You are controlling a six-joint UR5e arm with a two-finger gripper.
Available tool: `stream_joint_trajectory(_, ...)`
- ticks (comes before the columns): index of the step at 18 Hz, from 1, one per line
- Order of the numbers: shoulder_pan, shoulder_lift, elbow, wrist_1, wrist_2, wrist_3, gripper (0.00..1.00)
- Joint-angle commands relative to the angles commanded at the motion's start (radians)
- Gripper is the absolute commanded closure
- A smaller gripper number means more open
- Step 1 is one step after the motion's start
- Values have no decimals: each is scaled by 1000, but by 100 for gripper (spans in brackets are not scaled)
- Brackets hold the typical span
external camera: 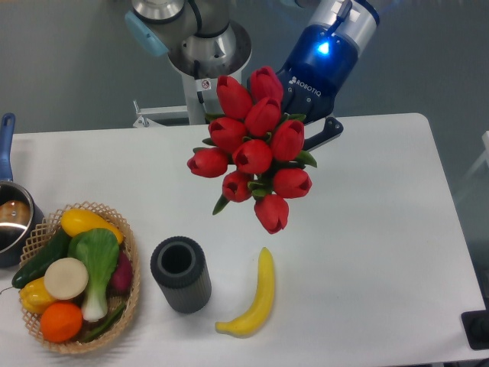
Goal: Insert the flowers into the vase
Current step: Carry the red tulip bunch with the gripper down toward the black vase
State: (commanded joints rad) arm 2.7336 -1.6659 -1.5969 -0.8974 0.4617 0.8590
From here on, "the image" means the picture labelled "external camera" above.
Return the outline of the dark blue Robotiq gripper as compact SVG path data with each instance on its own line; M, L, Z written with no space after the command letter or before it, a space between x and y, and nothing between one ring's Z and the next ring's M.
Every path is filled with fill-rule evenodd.
M277 72L283 86L282 111L304 114L314 122L331 114L335 97L358 60L356 47L322 26L309 26ZM338 138L343 124L334 116L323 119L322 130L306 138L303 150L312 151Z

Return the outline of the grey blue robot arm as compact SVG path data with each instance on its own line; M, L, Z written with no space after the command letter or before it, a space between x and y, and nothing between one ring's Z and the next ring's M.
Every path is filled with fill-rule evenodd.
M229 17L227 1L134 1L125 23L149 54L168 56L181 75L186 100L184 106L138 109L139 120L187 117L191 125L202 125L206 114L221 112L217 79L240 80L252 52L249 34ZM379 23L367 1L320 1L277 71L285 113L303 113L306 123L325 122L320 133L306 139L305 150L342 133L332 117L335 97Z

